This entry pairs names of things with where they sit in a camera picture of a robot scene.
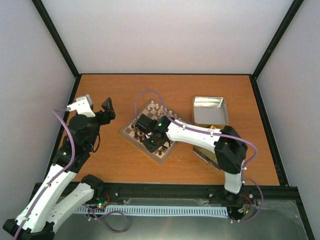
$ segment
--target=purple cable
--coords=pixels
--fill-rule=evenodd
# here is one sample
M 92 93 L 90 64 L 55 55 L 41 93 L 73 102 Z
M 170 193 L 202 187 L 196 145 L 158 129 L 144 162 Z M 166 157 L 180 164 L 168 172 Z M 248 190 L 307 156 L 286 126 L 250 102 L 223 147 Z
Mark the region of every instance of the purple cable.
M 57 179 L 57 177 L 59 177 L 64 171 L 66 171 L 74 162 L 75 160 L 75 154 L 76 154 L 76 148 L 75 148 L 75 142 L 74 139 L 72 138 L 71 132 L 69 131 L 69 128 L 67 126 L 67 124 L 65 123 L 65 121 L 62 119 L 61 116 L 58 115 L 58 112 L 67 112 L 67 109 L 54 109 L 52 110 L 52 112 L 54 113 L 54 115 L 56 116 L 56 118 L 60 121 L 60 123 L 62 124 L 64 130 L 66 131 L 66 134 L 69 137 L 70 140 L 70 144 L 71 144 L 71 159 L 70 162 L 63 168 L 61 169 L 55 176 L 53 176 L 53 178 L 51 178 L 50 181 L 47 182 L 48 186 L 51 185 L 51 183 Z M 40 193 L 38 194 L 38 196 L 35 198 L 35 200 L 33 201 L 32 205 L 30 206 L 28 212 L 26 213 L 25 217 L 28 218 L 31 213 L 32 210 L 35 208 L 36 204 L 38 203 L 39 199 L 41 198 L 41 196 L 44 194 L 44 192 L 47 190 L 47 186 L 45 186 Z M 21 231 L 21 229 L 23 228 L 23 226 L 25 225 L 26 220 L 23 220 L 19 226 L 19 228 L 17 229 L 17 231 L 15 232 L 15 235 L 13 237 L 13 240 L 16 240 L 18 238 L 18 235 Z
M 142 92 L 139 93 L 139 95 L 136 97 L 135 99 L 135 104 L 134 104 L 134 113 L 135 113 L 135 119 L 138 121 L 138 112 L 137 112 L 137 105 L 138 105 L 138 100 L 140 98 L 140 96 L 142 94 L 144 94 L 145 92 L 153 92 L 155 93 L 160 101 L 161 101 L 161 104 L 163 105 L 163 108 L 166 109 L 166 105 L 165 105 L 165 101 L 164 99 L 162 98 L 162 96 L 160 95 L 159 92 L 157 92 L 156 90 L 153 90 L 153 89 L 146 89 L 146 90 L 143 90 Z M 168 114 L 167 114 L 167 111 L 164 111 L 164 115 L 172 122 L 174 123 L 175 125 L 177 125 L 178 127 L 182 128 L 183 125 L 174 121 Z M 190 131 L 193 131 L 195 133 L 200 133 L 200 134 L 207 134 L 207 135 L 210 135 L 211 132 L 210 131 L 204 131 L 204 130 L 199 130 L 199 129 L 195 129 L 195 128 L 192 128 L 192 127 L 188 127 L 186 126 L 185 129 L 187 130 L 190 130 Z M 240 142 L 243 142 L 245 144 L 248 144 L 250 145 L 251 147 L 253 147 L 254 149 L 254 154 L 247 160 L 245 161 L 245 163 L 243 164 L 242 168 L 245 168 L 247 166 L 248 163 L 250 163 L 258 154 L 258 149 L 257 147 L 250 141 L 247 141 L 247 140 L 244 140 L 240 137 L 237 137 L 237 136 L 231 136 L 231 135 L 227 135 L 227 134 L 222 134 L 222 133 L 213 133 L 213 136 L 218 136 L 218 137 L 223 137 L 223 138 L 228 138 L 228 139 L 234 139 L 234 140 L 237 140 L 237 141 L 240 141 Z M 244 174 L 243 174 L 243 169 L 241 170 L 241 180 L 243 181 L 243 177 L 244 177 Z
M 126 216 L 123 212 L 121 212 L 121 211 L 111 211 L 111 212 L 108 212 L 108 213 L 102 215 L 101 217 L 98 217 L 98 216 L 95 214 L 94 209 L 92 209 L 91 207 L 89 207 L 89 206 L 86 205 L 86 204 L 83 204 L 82 206 L 86 207 L 86 208 L 89 210 L 89 212 L 92 213 L 92 215 L 94 216 L 94 218 L 95 218 L 105 229 L 107 229 L 107 230 L 110 231 L 111 233 L 120 234 L 120 233 L 125 232 L 125 231 L 128 230 L 128 228 L 129 228 L 128 218 L 127 218 L 127 216 Z M 108 226 L 107 224 L 104 224 L 104 223 L 100 220 L 100 219 L 104 219 L 104 218 L 106 218 L 106 217 L 108 217 L 108 216 L 110 216 L 110 215 L 112 215 L 112 214 L 120 214 L 120 215 L 123 216 L 123 218 L 124 218 L 124 220 L 125 220 L 125 226 L 124 226 L 123 229 L 121 229 L 121 230 L 114 230 L 113 228 L 111 228 L 111 227 Z
M 253 182 L 254 185 L 256 186 L 256 188 L 259 190 L 260 195 L 261 195 L 261 205 L 260 205 L 258 211 L 256 211 L 255 215 L 253 215 L 253 216 L 250 217 L 249 219 L 240 220 L 239 223 L 246 223 L 246 222 L 249 222 L 249 221 L 251 221 L 252 219 L 254 219 L 254 218 L 261 212 L 261 210 L 262 210 L 262 208 L 263 208 L 263 205 L 264 205 L 264 195 L 263 195 L 263 193 L 262 193 L 261 188 L 259 187 L 259 185 L 258 185 L 253 179 L 251 179 L 251 178 L 246 178 L 246 179 L 244 179 L 244 180 L 245 180 L 245 181 L 251 181 L 251 182 Z

